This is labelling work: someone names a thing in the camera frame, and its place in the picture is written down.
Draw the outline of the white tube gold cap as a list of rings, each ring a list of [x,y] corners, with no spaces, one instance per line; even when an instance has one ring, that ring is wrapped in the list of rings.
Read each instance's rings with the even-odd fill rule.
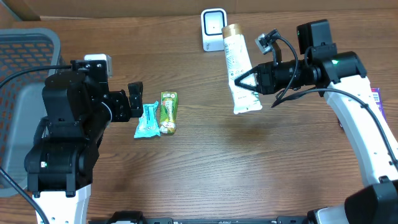
[[[239,24],[230,24],[222,28],[222,33],[228,84],[234,103],[233,113],[261,110],[258,93],[236,86],[234,83],[235,79],[252,69],[242,27]]]

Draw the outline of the purple snack package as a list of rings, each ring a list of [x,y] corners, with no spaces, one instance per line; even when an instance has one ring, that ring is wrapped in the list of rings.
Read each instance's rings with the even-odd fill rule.
[[[381,112],[384,119],[386,119],[386,114],[385,114],[383,103],[382,103],[380,88],[371,88],[371,91],[373,93],[374,101],[376,102],[377,107],[379,108],[379,111]]]

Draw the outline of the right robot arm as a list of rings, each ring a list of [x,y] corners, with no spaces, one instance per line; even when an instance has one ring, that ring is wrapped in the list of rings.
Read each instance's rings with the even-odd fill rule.
[[[241,88],[263,95],[276,94],[277,105],[318,93],[338,117],[358,160],[363,189],[334,207],[309,211],[307,223],[396,223],[397,141],[371,91],[367,71],[354,52],[340,53],[327,20],[297,27],[302,60],[282,62],[275,51],[280,34],[260,35],[262,53],[273,53],[271,62],[250,69],[253,85],[245,75],[235,79]]]

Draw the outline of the teal snack pouch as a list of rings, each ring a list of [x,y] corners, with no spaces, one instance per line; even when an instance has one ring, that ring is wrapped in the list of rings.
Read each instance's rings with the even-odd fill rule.
[[[134,138],[152,138],[160,136],[160,129],[157,122],[156,112],[159,102],[143,105],[143,114],[134,133]]]

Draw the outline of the green drink carton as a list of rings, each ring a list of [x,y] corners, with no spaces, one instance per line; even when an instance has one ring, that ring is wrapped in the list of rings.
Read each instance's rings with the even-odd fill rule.
[[[164,91],[161,93],[160,106],[160,132],[174,134],[176,131],[176,118],[178,108],[178,95],[176,92]]]

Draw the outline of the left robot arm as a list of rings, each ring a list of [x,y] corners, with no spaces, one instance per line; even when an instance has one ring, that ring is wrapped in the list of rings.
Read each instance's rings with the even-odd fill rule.
[[[64,71],[42,90],[46,116],[24,167],[27,189],[51,223],[85,223],[103,134],[143,114],[142,82],[110,91],[104,72]]]

